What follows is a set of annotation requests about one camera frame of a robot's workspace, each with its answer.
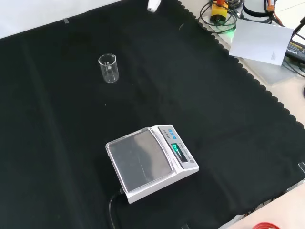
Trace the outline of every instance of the scale control panel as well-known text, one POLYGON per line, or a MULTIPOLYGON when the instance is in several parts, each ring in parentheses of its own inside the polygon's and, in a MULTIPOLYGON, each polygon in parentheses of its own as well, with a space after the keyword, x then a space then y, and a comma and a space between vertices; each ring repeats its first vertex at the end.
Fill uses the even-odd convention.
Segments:
POLYGON ((178 159, 182 168, 188 169, 198 166, 193 156, 190 154, 172 125, 159 126, 158 128, 166 140, 168 146, 171 148, 172 152, 178 159))

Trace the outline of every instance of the black cloth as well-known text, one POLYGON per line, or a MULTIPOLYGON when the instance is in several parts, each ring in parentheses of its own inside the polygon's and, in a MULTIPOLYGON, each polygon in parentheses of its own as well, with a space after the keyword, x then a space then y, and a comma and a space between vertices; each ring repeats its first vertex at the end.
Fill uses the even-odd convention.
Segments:
POLYGON ((200 170, 133 204, 120 195, 122 229, 218 228, 303 178, 303 126, 176 0, 69 22, 0 42, 1 228, 110 228, 120 183, 105 144, 146 126, 172 124, 200 170), (117 83, 101 78, 104 53, 117 83))

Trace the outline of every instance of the scale weighing pan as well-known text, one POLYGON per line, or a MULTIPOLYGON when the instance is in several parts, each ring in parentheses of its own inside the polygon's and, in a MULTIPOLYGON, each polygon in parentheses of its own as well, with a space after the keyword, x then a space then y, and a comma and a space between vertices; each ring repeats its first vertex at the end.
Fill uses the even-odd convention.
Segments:
POLYGON ((199 170, 172 125, 157 125, 109 142, 106 150, 128 202, 199 170))

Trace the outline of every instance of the black power cable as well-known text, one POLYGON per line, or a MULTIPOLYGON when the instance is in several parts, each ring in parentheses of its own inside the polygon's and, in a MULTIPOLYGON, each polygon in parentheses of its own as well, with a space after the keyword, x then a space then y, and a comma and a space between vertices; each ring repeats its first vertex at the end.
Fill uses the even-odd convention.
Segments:
POLYGON ((300 69, 302 72, 305 73, 304 69, 303 69, 302 66, 301 66, 301 63, 299 62, 297 65, 298 65, 299 69, 300 69))
POLYGON ((296 35, 296 36, 302 38, 302 39, 305 41, 305 37, 302 37, 300 34, 294 32, 294 35, 296 35))
POLYGON ((297 71, 297 70, 296 70, 287 60, 285 60, 285 58, 284 58, 284 62, 285 62, 292 70, 290 70, 287 66, 283 65, 285 68, 287 68, 288 70, 290 70, 290 71, 292 71, 292 72, 294 72, 294 73, 296 73, 296 74, 302 76, 303 78, 305 78, 305 75, 302 75, 301 73, 299 73, 299 72, 298 72, 298 71, 297 71))
POLYGON ((112 218, 112 203, 115 201, 115 199, 116 199, 119 195, 121 195, 121 194, 123 194, 123 193, 124 193, 124 191, 123 191, 123 189, 121 188, 120 191, 118 191, 117 193, 113 194, 113 195, 111 196, 110 200, 109 200, 109 206, 108 206, 108 210, 109 210, 109 220, 110 220, 110 224, 111 224, 111 226, 112 226, 112 229, 118 229, 118 227, 115 226, 114 220, 113 220, 113 218, 112 218))

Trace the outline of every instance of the yellow device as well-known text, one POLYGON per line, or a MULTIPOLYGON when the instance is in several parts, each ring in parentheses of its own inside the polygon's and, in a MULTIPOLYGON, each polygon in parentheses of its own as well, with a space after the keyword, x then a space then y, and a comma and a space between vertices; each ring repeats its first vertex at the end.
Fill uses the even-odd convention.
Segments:
MULTIPOLYGON (((214 3, 228 8, 228 4, 225 3, 224 0, 217 0, 217 1, 214 1, 214 3)), ((225 22, 228 10, 223 7, 217 6, 216 4, 212 4, 212 12, 211 12, 210 20, 211 20, 211 22, 220 22, 220 21, 225 22)))

